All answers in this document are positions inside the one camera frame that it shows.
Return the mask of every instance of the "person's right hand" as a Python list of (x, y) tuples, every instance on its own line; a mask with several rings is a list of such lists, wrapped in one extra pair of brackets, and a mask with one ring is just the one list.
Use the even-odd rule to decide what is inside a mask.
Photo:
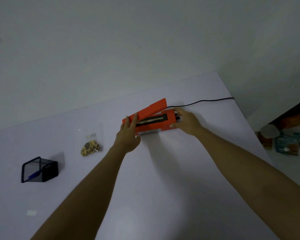
[(182, 116), (182, 122), (173, 123), (170, 127), (179, 128), (192, 136), (195, 136), (196, 133), (203, 128), (193, 113), (187, 112), (181, 108), (174, 108), (174, 110), (177, 112), (177, 116)]

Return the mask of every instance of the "mesh pen holder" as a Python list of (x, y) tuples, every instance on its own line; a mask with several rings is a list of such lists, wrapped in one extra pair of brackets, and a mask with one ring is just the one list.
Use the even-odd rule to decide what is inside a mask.
[(22, 165), (21, 183), (46, 182), (58, 175), (57, 161), (36, 157)]

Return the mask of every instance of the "black cable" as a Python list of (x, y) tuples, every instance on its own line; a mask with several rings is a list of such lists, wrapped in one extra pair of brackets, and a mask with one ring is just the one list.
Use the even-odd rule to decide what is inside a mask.
[[(226, 97), (226, 98), (220, 98), (220, 99), (214, 99), (214, 100), (200, 100), (200, 101), (197, 101), (197, 102), (194, 102), (192, 104), (196, 104), (196, 103), (199, 103), (199, 102), (212, 102), (212, 101), (220, 101), (220, 100), (226, 100), (226, 99), (235, 99), (234, 97)], [(171, 107), (184, 107), (184, 106), (189, 106), (189, 105), (192, 105), (192, 104), (187, 104), (187, 105), (180, 105), (180, 106), (168, 106), (167, 108), (171, 108)]]

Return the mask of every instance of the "table surface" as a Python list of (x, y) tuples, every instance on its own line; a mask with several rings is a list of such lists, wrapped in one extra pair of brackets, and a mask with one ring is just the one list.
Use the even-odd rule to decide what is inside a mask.
[[(0, 239), (29, 239), (104, 157), (126, 115), (162, 98), (177, 106), (230, 96), (213, 72), (0, 130)], [(234, 100), (184, 109), (270, 163)], [(81, 157), (91, 133), (103, 151)], [(194, 137), (174, 129), (141, 139), (122, 163), (96, 239), (277, 239)], [(58, 161), (59, 176), (21, 184), (21, 165), (37, 156)], [(27, 210), (38, 213), (29, 217)]]

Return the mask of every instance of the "orange box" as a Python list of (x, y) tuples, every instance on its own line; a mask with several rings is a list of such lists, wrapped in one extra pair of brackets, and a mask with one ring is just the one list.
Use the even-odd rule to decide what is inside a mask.
[[(163, 98), (158, 102), (151, 104), (149, 107), (137, 112), (138, 123), (136, 125), (136, 136), (175, 129), (171, 128), (170, 125), (172, 123), (176, 123), (177, 119), (180, 117), (176, 116), (173, 109), (164, 110), (166, 108), (167, 102), (166, 99)], [(134, 114), (129, 116), (130, 122), (132, 121), (133, 117)]]

